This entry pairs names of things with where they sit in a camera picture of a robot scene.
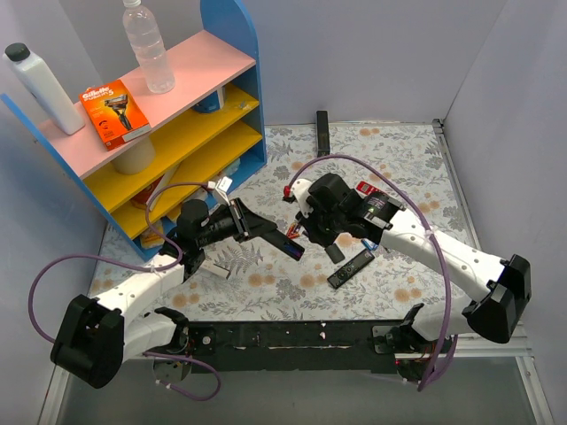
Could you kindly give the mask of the plain black remote control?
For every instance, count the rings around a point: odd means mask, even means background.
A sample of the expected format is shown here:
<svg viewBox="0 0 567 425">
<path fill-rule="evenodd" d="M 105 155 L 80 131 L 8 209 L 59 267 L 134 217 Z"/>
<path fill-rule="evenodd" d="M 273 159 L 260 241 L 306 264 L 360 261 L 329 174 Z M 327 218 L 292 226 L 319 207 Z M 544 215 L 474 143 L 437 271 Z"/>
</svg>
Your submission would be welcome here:
<svg viewBox="0 0 567 425">
<path fill-rule="evenodd" d="M 261 238 L 295 261 L 300 261 L 305 252 L 301 245 L 277 229 L 263 234 Z"/>
</svg>

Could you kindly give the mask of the black battery cover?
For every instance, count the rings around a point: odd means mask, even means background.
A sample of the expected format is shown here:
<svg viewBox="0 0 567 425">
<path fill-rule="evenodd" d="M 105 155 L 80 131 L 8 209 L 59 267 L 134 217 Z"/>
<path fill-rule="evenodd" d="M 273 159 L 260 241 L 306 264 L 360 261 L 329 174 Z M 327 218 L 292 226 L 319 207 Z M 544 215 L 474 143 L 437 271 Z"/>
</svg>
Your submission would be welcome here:
<svg viewBox="0 0 567 425">
<path fill-rule="evenodd" d="M 324 250 L 333 264 L 338 264 L 345 260 L 344 253 L 335 243 L 325 247 Z"/>
</svg>

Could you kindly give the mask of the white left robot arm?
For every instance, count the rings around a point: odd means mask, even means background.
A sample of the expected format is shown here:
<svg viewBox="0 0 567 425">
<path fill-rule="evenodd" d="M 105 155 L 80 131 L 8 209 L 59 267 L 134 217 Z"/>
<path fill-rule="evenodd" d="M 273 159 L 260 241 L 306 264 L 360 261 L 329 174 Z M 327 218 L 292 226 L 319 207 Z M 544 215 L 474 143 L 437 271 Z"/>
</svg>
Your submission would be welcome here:
<svg viewBox="0 0 567 425">
<path fill-rule="evenodd" d="M 242 243 L 260 237 L 296 259 L 302 255 L 273 221 L 250 211 L 238 198 L 214 212 L 202 200 L 185 202 L 167 237 L 154 271 L 135 274 L 98 297 L 79 295 L 69 303 L 50 353 L 54 364 L 99 389 L 124 361 L 145 352 L 187 361 L 195 341 L 182 313 L 160 307 L 144 319 L 139 315 L 196 273 L 205 260 L 205 247 L 227 238 Z"/>
</svg>

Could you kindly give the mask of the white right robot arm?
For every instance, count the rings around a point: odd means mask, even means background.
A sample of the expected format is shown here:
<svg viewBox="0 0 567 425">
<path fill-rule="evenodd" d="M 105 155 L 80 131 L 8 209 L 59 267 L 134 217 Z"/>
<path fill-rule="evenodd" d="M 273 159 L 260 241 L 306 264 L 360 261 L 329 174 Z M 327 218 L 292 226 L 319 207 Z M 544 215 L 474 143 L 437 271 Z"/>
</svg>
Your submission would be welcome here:
<svg viewBox="0 0 567 425">
<path fill-rule="evenodd" d="M 299 205 L 296 216 L 311 243 L 338 259 L 333 245 L 348 233 L 398 251 L 438 272 L 463 291 L 451 303 L 422 306 L 408 317 L 400 333 L 402 344 L 420 352 L 438 338 L 474 332 L 497 343 L 507 343 L 532 296 L 531 265 L 517 254 L 502 259 L 461 243 L 438 231 L 427 230 L 417 215 L 400 201 L 378 190 L 362 196 L 337 174 L 311 182 L 296 180 L 285 195 Z"/>
</svg>

